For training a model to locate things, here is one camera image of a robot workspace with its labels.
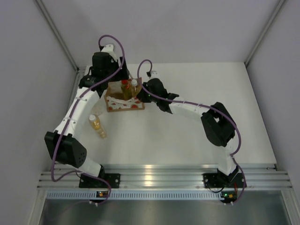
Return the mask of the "amber bottle white cap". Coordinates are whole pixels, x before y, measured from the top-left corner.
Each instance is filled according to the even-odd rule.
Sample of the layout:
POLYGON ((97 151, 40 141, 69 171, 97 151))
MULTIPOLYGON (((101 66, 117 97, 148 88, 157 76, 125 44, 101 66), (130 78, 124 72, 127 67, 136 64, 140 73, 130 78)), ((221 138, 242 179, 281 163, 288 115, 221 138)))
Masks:
POLYGON ((133 98, 135 98, 137 96, 137 94, 139 93, 138 84, 139 83, 136 79, 133 79, 131 81, 131 94, 132 94, 133 98))

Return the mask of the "yellow bottle red cap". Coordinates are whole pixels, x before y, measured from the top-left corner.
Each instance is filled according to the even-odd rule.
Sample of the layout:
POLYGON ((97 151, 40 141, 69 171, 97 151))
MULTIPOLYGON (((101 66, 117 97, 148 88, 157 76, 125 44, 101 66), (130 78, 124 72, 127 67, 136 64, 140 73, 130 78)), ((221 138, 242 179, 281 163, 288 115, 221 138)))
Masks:
POLYGON ((125 100, 129 100, 132 95, 131 95, 131 88, 128 80, 122 80, 121 81, 121 90, 124 95, 125 100))

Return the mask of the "red dotted canvas bag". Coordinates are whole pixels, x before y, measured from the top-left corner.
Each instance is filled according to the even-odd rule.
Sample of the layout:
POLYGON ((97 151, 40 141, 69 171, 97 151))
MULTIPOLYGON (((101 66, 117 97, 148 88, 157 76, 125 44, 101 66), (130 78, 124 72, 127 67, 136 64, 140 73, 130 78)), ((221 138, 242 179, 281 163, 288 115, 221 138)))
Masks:
POLYGON ((145 105, 137 97, 132 97, 129 100, 124 99, 123 93, 112 94, 107 88, 104 95, 106 108, 108 112, 144 110, 145 105))

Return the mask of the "clear bottle grey cap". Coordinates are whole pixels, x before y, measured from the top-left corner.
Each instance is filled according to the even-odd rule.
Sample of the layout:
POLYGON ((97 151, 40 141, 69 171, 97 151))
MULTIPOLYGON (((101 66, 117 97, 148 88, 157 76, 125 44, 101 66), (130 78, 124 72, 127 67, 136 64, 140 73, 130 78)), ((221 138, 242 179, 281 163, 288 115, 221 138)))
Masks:
POLYGON ((103 114, 103 109, 102 109, 102 106, 101 105, 98 105, 98 104, 95 104, 93 106, 93 114, 96 115, 96 116, 100 116, 103 114))

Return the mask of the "amber bottle clear cap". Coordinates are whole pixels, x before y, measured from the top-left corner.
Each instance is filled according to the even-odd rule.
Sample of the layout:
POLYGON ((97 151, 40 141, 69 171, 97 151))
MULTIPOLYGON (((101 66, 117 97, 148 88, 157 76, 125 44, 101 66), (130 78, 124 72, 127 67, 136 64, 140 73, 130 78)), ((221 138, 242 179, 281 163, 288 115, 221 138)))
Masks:
POLYGON ((107 137, 106 131, 105 131, 104 127, 101 125, 101 122, 100 122, 100 119, 98 116, 91 114, 89 116, 89 123, 100 138, 105 139, 107 137))

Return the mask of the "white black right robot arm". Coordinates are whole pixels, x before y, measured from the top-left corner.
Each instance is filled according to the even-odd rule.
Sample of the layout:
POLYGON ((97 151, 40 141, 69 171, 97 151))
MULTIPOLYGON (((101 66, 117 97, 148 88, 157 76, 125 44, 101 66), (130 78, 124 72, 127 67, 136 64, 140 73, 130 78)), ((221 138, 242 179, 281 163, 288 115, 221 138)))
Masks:
POLYGON ((158 78, 142 83, 137 98, 143 103, 154 102, 163 112, 200 122, 208 141, 221 149, 217 154, 216 180, 221 187, 229 187, 235 181, 239 168, 234 163, 233 153, 239 140, 235 137, 236 124, 222 103, 216 102, 208 108, 201 104, 189 104, 179 95, 167 92, 158 78))

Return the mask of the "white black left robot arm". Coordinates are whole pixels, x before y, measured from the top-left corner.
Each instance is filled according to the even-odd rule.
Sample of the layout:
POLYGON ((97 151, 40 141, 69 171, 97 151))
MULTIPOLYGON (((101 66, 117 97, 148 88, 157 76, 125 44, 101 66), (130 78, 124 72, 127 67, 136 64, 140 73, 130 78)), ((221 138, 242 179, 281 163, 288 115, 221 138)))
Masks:
POLYGON ((102 97, 108 83, 128 77, 124 55, 117 58, 113 51, 104 50, 94 53, 92 66, 79 81, 76 96, 66 115, 54 131, 45 134, 44 140, 52 160, 51 172, 55 163, 60 163, 71 167, 74 173, 90 176, 95 187, 105 184, 104 166, 88 156, 79 139, 92 108, 102 97))

